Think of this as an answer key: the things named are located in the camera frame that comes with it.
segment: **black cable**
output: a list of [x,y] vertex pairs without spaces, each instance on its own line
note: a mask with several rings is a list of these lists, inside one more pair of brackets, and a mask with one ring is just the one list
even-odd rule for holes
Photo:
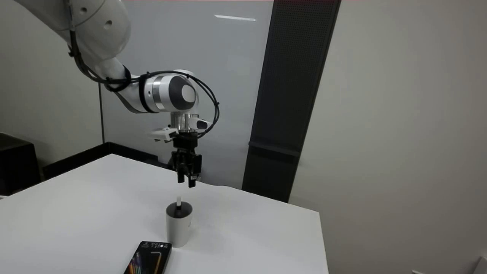
[[198,134],[198,138],[204,137],[207,132],[210,132],[215,125],[219,120],[219,102],[216,100],[216,96],[213,93],[213,90],[203,82],[201,79],[198,79],[194,74],[184,73],[184,71],[177,71],[177,70],[160,70],[160,71],[151,71],[143,74],[142,77],[133,77],[131,71],[125,67],[125,79],[111,79],[111,77],[101,77],[99,74],[96,74],[82,59],[81,50],[79,50],[79,44],[76,39],[76,32],[70,30],[70,56],[73,56],[76,67],[79,68],[81,73],[84,73],[87,77],[90,77],[93,82],[98,82],[101,85],[105,85],[107,90],[113,91],[113,93],[119,93],[122,90],[125,90],[127,87],[130,87],[131,84],[140,84],[145,82],[145,79],[148,77],[154,77],[159,74],[181,74],[186,76],[189,79],[192,79],[194,82],[197,82],[197,85],[209,96],[209,99],[212,100],[213,106],[215,106],[215,112],[213,112],[213,122],[212,125]]

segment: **white cup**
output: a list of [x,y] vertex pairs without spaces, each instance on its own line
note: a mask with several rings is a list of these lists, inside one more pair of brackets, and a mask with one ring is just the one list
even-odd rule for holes
[[192,234],[192,219],[194,207],[187,202],[181,202],[180,207],[174,202],[166,208],[168,240],[172,246],[186,245]]

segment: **robotic arm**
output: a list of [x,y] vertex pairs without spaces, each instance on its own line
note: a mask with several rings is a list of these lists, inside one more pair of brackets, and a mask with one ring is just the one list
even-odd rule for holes
[[[117,55],[125,48],[131,24],[122,0],[16,0],[72,48],[79,70],[116,93],[133,112],[171,112],[171,126],[156,131],[165,141],[174,141],[177,150],[172,164],[180,182],[189,178],[194,187],[201,173],[201,155],[195,154],[198,138],[207,134],[219,119],[213,91],[198,77],[183,70],[133,74]],[[198,103],[198,85],[215,103],[213,123],[191,109]]]

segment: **black box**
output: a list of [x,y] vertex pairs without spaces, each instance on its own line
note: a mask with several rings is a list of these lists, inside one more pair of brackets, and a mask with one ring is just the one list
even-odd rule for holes
[[0,195],[12,195],[40,181],[34,144],[0,134]]

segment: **white wall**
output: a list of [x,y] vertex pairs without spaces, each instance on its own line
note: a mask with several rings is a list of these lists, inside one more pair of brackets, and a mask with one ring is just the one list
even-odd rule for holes
[[343,0],[292,190],[332,274],[467,274],[487,252],[486,10]]
[[0,132],[52,163],[102,143],[98,87],[66,42],[12,0],[0,1]]
[[[133,36],[122,61],[133,73],[186,68],[206,80],[221,102],[221,122],[201,140],[203,181],[242,185],[273,0],[154,1],[125,0]],[[254,18],[221,20],[219,15]],[[201,96],[201,114],[213,108]],[[104,94],[108,141],[157,154],[168,161],[172,144],[154,143],[149,132],[169,123],[169,114],[127,111],[114,94]]]

